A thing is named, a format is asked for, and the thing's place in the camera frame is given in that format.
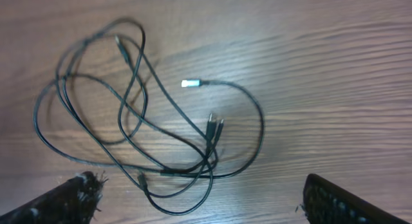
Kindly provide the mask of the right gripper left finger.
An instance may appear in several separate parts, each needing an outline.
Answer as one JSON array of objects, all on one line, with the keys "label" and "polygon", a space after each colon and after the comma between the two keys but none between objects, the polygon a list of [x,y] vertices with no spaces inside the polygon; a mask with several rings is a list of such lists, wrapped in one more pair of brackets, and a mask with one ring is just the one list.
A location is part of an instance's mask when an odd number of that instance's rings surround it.
[{"label": "right gripper left finger", "polygon": [[98,211],[108,178],[85,171],[56,188],[1,215],[1,224],[80,223],[89,224]]}]

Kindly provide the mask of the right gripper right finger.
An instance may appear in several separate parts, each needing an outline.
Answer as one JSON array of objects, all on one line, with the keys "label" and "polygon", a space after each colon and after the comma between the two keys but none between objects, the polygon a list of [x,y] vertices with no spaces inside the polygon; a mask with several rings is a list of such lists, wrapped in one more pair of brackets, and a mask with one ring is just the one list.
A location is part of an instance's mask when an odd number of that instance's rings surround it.
[{"label": "right gripper right finger", "polygon": [[302,208],[311,224],[408,224],[317,174],[309,174]]}]

